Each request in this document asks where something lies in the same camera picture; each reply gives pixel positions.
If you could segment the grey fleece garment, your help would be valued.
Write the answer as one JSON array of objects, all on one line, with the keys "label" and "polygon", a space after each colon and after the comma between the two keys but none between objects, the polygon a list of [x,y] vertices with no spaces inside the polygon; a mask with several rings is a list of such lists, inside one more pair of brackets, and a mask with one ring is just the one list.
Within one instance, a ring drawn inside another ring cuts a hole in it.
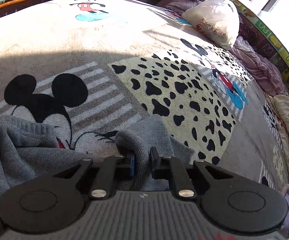
[{"label": "grey fleece garment", "polygon": [[[117,146],[135,155],[135,177],[119,185],[121,190],[164,190],[163,180],[149,178],[149,149],[156,147],[161,155],[177,157],[189,163],[195,151],[170,136],[158,115],[118,131]],[[67,167],[85,154],[57,146],[56,132],[45,124],[29,122],[14,116],[0,116],[0,196],[12,187]]]}]

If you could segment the colourful alphabet foam mat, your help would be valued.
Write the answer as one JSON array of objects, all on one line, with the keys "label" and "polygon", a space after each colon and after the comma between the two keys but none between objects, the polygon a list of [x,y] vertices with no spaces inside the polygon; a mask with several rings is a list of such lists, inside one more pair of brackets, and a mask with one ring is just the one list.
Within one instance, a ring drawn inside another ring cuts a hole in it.
[{"label": "colourful alphabet foam mat", "polygon": [[230,0],[237,8],[243,24],[240,26],[242,36],[254,51],[273,63],[280,71],[286,87],[289,89],[289,52],[270,30],[270,28],[248,7],[238,0]]}]

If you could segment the Mickey Mouse plush blanket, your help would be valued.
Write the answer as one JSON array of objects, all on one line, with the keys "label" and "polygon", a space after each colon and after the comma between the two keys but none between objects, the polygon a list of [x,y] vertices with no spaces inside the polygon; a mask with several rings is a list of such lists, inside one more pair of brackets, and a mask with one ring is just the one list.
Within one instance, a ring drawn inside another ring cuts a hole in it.
[{"label": "Mickey Mouse plush blanket", "polygon": [[53,0],[0,18],[0,116],[55,129],[95,163],[131,150],[118,131],[158,115],[204,160],[281,191],[278,118],[231,52],[136,0]]}]

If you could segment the pink crumpled bedsheet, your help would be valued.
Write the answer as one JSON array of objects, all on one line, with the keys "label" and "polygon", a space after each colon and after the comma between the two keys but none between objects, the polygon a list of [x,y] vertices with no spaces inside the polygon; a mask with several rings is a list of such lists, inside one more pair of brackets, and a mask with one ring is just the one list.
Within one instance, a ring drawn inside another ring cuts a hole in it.
[{"label": "pink crumpled bedsheet", "polygon": [[[161,0],[156,5],[170,9],[178,14],[183,14],[186,10],[200,5],[205,0]],[[270,96],[283,94],[289,96],[283,78],[278,68],[270,62],[267,57],[259,53],[259,50],[253,48],[251,44],[254,38],[250,29],[245,25],[246,21],[240,20],[239,36],[230,52],[237,57],[258,82],[261,89]]]}]

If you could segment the white plastic bag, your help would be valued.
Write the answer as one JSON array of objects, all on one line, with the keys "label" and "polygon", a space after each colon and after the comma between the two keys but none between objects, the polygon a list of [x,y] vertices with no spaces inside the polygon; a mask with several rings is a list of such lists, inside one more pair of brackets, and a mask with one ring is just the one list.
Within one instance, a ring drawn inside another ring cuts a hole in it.
[{"label": "white plastic bag", "polygon": [[231,50],[239,32],[239,16],[230,0],[205,0],[182,17],[216,45]]}]

